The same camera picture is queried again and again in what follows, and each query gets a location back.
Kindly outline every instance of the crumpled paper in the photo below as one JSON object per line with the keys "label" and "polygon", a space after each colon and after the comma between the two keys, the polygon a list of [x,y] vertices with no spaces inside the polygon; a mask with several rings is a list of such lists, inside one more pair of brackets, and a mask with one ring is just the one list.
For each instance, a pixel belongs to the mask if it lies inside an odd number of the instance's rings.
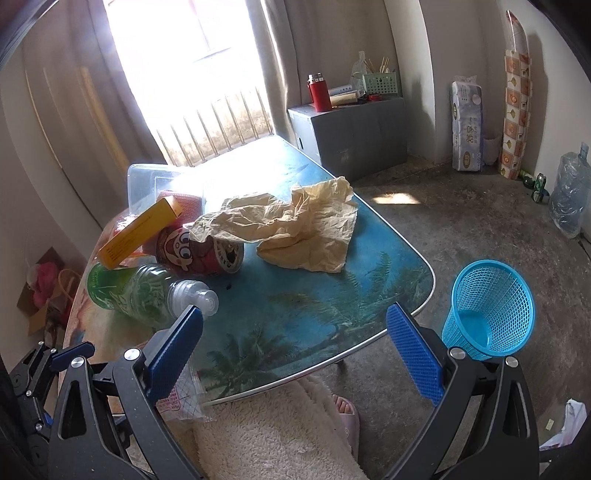
{"label": "crumpled paper", "polygon": [[197,219],[191,239],[261,242],[256,253],[284,268],[338,273],[357,220],[358,204],[344,177],[291,189],[291,203],[269,193],[227,199]]}

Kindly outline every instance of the blue plastic basket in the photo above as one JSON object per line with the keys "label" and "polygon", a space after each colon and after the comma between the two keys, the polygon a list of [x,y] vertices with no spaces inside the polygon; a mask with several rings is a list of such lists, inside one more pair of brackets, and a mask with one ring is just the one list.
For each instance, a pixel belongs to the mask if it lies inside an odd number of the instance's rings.
{"label": "blue plastic basket", "polygon": [[527,343],[534,321],[534,299],[521,275],[504,263],[480,260],[453,284],[443,343],[474,360],[506,356]]}

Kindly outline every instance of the plastic water bottle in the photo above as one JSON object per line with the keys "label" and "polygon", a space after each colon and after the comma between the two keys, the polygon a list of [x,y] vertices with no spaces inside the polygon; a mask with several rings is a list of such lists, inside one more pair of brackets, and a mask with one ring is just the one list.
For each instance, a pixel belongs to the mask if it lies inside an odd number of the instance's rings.
{"label": "plastic water bottle", "polygon": [[556,186],[550,196],[548,208],[556,226],[569,238],[581,231],[583,215],[591,191],[591,167],[587,163],[589,146],[581,145],[577,155],[569,152],[560,159]]}
{"label": "plastic water bottle", "polygon": [[180,280],[159,264],[107,270],[96,264],[88,274],[86,290],[99,307],[118,310],[156,329],[167,328],[189,305],[203,317],[217,312],[213,290],[196,280]]}

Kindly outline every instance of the sunlight patch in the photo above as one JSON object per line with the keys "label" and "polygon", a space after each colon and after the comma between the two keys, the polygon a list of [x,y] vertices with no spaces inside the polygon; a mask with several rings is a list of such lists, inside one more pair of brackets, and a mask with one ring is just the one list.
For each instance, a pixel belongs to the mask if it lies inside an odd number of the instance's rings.
{"label": "sunlight patch", "polygon": [[421,202],[409,193],[385,193],[374,197],[374,202],[380,205],[421,205]]}

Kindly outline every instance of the green glass bottle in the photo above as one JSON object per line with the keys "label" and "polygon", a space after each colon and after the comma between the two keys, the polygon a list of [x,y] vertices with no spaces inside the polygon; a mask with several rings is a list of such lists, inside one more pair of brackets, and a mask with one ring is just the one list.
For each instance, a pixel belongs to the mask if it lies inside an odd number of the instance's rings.
{"label": "green glass bottle", "polygon": [[99,307],[118,310],[156,329],[172,325],[189,305],[197,306],[203,317],[215,314],[218,307],[216,293],[205,283],[181,280],[159,264],[116,270],[96,264],[86,289]]}

